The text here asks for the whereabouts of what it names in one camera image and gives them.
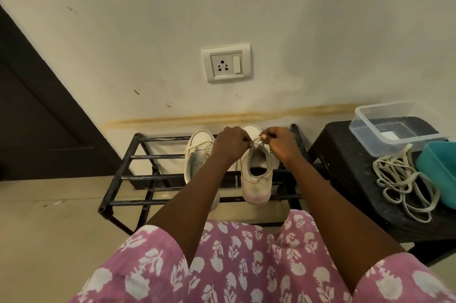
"floor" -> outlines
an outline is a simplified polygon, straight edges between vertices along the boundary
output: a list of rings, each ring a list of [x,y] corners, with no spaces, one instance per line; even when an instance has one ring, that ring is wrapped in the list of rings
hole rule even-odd
[[[65,302],[127,238],[97,213],[111,177],[0,182],[0,296],[3,302]],[[169,197],[160,193],[156,198]],[[222,196],[239,195],[224,189]],[[144,197],[124,182],[119,199]],[[151,208],[151,213],[158,210]],[[286,201],[252,206],[220,204],[212,219],[243,222],[283,221]],[[139,206],[117,207],[114,214],[134,228]],[[456,257],[433,266],[456,289]]]

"sneaker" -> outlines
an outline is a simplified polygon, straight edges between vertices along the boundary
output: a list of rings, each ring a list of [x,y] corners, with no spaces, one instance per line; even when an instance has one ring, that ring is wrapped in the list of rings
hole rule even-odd
[[[190,182],[198,170],[202,168],[209,155],[211,155],[214,140],[214,136],[206,130],[200,130],[194,133],[190,140],[188,140],[187,148],[185,149],[185,184]],[[211,210],[214,210],[219,205],[219,202],[220,191],[217,190]]]
[[[248,124],[242,127],[254,141],[241,158],[242,196],[250,204],[262,204],[271,197],[272,158],[269,146],[260,139],[261,129]]]

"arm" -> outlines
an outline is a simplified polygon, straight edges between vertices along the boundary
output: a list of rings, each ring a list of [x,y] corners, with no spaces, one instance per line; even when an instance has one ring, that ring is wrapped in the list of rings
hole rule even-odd
[[[251,145],[240,127],[226,127],[214,142],[212,154],[195,177],[147,221],[166,231],[179,244],[190,266],[212,202],[223,176]]]
[[[404,249],[340,195],[299,152],[287,128],[272,127],[262,139],[296,179],[331,258],[350,293],[370,267]]]

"shoe rack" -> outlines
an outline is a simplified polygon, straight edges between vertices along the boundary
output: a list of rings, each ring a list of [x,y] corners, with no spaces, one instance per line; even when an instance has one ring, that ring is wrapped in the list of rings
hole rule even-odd
[[[302,140],[302,136],[299,133],[298,126],[292,124],[290,130],[296,136],[296,142],[299,146],[302,156],[308,160],[307,151]],[[98,208],[99,214],[105,219],[112,222],[114,225],[119,227],[121,230],[129,235],[132,235],[137,229],[145,224],[149,215],[149,208],[156,204],[166,204],[169,199],[153,199],[154,192],[157,191],[179,191],[185,186],[184,174],[161,174],[160,170],[155,162],[157,159],[177,159],[184,158],[184,154],[152,154],[146,142],[165,142],[165,141],[188,141],[190,136],[181,137],[146,137],[140,133],[136,133],[128,146],[127,152],[125,153],[122,163],[117,170],[111,184],[103,197],[103,201]],[[135,155],[136,149],[141,146],[146,153],[145,155]],[[125,175],[128,172],[128,168],[133,160],[150,160],[152,164],[151,175]],[[241,186],[241,172],[240,171],[228,171],[222,180],[220,189],[234,188],[237,185]],[[132,184],[138,189],[142,186],[147,189],[146,196],[143,200],[116,200],[117,192],[119,191],[120,185],[123,181],[131,181]],[[297,194],[295,190],[296,181],[293,178],[290,171],[285,169],[280,164],[279,168],[273,171],[272,185],[277,185],[277,193],[271,195],[270,200],[288,200],[290,208],[301,209],[299,199],[301,194]],[[242,202],[245,201],[242,196],[233,197],[220,197],[220,203],[227,202]],[[138,219],[138,224],[135,230],[131,230],[120,220],[114,216],[113,207],[119,206],[142,206],[141,214]],[[263,227],[268,226],[281,226],[283,222],[272,222],[272,223],[257,223],[254,225],[260,225]]]

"pink floral dress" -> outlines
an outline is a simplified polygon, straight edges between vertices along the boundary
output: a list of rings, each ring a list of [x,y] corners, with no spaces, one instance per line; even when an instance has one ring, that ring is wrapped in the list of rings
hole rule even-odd
[[[167,232],[146,225],[71,302],[456,302],[413,255],[379,261],[348,292],[311,215],[291,210],[276,235],[208,220],[191,263]]]

